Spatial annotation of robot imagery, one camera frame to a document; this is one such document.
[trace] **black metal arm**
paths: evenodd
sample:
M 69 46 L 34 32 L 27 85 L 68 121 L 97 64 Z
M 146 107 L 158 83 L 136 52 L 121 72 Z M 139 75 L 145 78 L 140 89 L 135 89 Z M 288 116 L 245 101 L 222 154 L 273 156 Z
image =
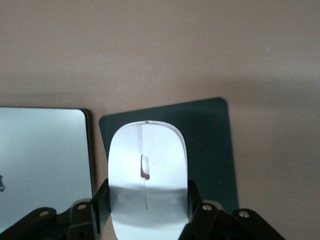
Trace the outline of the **black metal arm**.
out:
M 203 203 L 194 181 L 188 181 L 189 223 L 178 240 L 285 240 L 250 209 L 228 215 Z M 110 194 L 106 179 L 91 201 L 74 204 L 57 214 L 38 208 L 0 234 L 0 240 L 96 240 L 109 218 Z

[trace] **screw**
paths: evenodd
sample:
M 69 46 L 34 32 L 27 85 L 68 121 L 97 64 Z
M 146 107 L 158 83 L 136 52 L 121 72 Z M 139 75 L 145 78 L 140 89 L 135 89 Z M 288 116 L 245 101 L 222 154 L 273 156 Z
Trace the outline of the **screw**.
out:
M 85 209 L 87 206 L 85 204 L 81 204 L 78 206 L 78 210 Z
M 48 214 L 49 214 L 48 211 L 42 211 L 42 212 L 40 212 L 39 217 L 44 217 L 44 216 L 46 216 Z
M 240 217 L 243 217 L 243 218 L 248 218 L 249 217 L 249 213 L 247 213 L 246 211 L 239 212 L 239 215 L 240 215 Z
M 205 204 L 205 205 L 202 206 L 202 209 L 205 210 L 205 211 L 211 211 L 212 206 L 210 206 L 209 204 Z

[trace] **beige wall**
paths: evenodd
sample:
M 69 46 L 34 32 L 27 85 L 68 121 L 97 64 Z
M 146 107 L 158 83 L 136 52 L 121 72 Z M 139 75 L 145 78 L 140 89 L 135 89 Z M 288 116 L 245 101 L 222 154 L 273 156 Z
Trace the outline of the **beige wall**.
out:
M 0 2 L 0 105 L 128 110 L 228 101 L 240 207 L 320 239 L 320 1 Z M 103 239 L 115 239 L 110 224 Z

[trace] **mouse button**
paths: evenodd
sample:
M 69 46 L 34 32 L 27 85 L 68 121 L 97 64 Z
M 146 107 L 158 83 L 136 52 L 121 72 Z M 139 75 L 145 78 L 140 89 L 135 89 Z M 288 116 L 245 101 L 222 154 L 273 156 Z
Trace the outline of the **mouse button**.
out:
M 109 184 L 125 186 L 141 182 L 141 138 L 139 125 L 124 127 L 113 136 L 108 158 Z
M 161 126 L 167 127 L 169 129 L 171 129 L 172 131 L 174 131 L 178 135 L 178 137 L 180 138 L 180 141 L 182 142 L 182 145 L 184 147 L 185 155 L 187 157 L 185 139 L 177 127 L 175 127 L 174 125 L 172 125 L 170 123 L 164 122 L 164 121 L 149 121 L 149 123 L 154 124 L 154 125 L 161 125 Z
M 179 136 L 165 126 L 146 126 L 143 128 L 144 154 L 149 159 L 148 188 L 185 188 L 187 167 L 184 146 Z

